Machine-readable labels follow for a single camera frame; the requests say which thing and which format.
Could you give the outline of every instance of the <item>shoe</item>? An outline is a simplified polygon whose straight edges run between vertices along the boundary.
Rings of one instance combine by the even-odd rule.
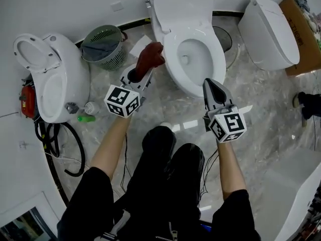
[[[167,128],[169,128],[170,130],[172,130],[172,128],[173,128],[173,125],[170,124],[170,123],[167,123],[167,122],[162,122],[162,123],[160,124],[160,126],[167,127]]]
[[[294,108],[298,108],[300,106],[300,102],[299,102],[299,93],[297,93],[293,100],[292,100],[292,105]]]
[[[302,115],[302,127],[305,128],[307,126],[307,120]]]

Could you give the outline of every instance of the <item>cardboard box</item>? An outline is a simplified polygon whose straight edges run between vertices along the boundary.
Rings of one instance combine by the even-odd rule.
[[[283,0],[280,7],[290,24],[300,52],[300,62],[287,68],[286,74],[297,76],[321,69],[321,51],[300,7],[294,0]]]

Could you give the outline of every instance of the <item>green plastic basket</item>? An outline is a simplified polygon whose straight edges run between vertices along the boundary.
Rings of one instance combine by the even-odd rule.
[[[105,58],[99,61],[91,61],[91,58],[87,56],[84,52],[82,58],[92,64],[97,65],[98,67],[114,71],[121,67],[127,58],[127,52],[123,45],[123,41],[127,39],[126,33],[122,32],[118,27],[113,25],[104,25],[94,29],[92,32],[88,34],[88,36],[84,39],[83,44],[94,43],[94,42],[102,42],[102,41],[112,41],[118,42],[118,46],[116,49]]]

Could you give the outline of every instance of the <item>red cloth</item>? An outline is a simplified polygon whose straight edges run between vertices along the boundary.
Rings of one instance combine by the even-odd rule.
[[[141,81],[145,74],[151,68],[156,68],[165,63],[164,57],[161,55],[164,46],[160,42],[148,44],[139,55],[135,79]]]

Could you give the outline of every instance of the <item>green bottle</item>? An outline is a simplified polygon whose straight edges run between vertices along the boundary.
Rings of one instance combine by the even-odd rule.
[[[95,116],[78,116],[78,121],[82,123],[94,122],[96,120]]]

